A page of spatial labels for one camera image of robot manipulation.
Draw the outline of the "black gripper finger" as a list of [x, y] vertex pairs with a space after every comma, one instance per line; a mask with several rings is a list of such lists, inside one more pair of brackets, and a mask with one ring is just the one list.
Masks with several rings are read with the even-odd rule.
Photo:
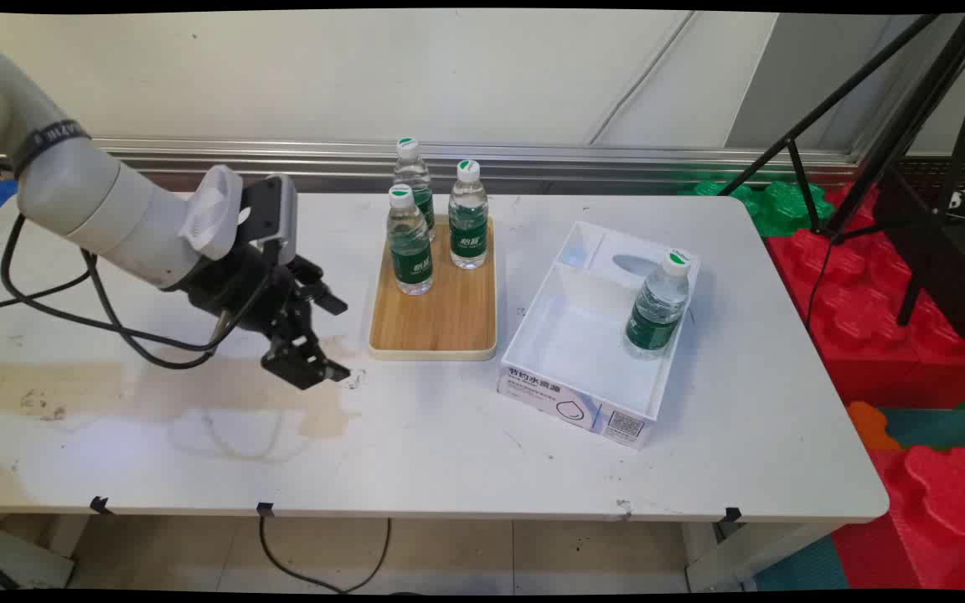
[[317, 264], [296, 255], [286, 268], [291, 272], [295, 282], [298, 283], [300, 293], [308, 302], [313, 302], [333, 316], [346, 312], [348, 304], [329, 289], [324, 282], [324, 271]]
[[269, 336], [271, 347], [261, 356], [261, 367], [298, 389], [324, 381], [342, 382], [351, 370], [330, 359], [310, 326], [282, 321]]

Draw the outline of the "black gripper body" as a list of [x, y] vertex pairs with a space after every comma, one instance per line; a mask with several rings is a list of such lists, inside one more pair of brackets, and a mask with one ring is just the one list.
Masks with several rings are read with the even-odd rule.
[[235, 329], [269, 338], [282, 321], [313, 331], [312, 303], [300, 293], [287, 264], [273, 264], [255, 245], [234, 245], [221, 260], [200, 260], [168, 290], [183, 291], [192, 306], [217, 319], [215, 344]]

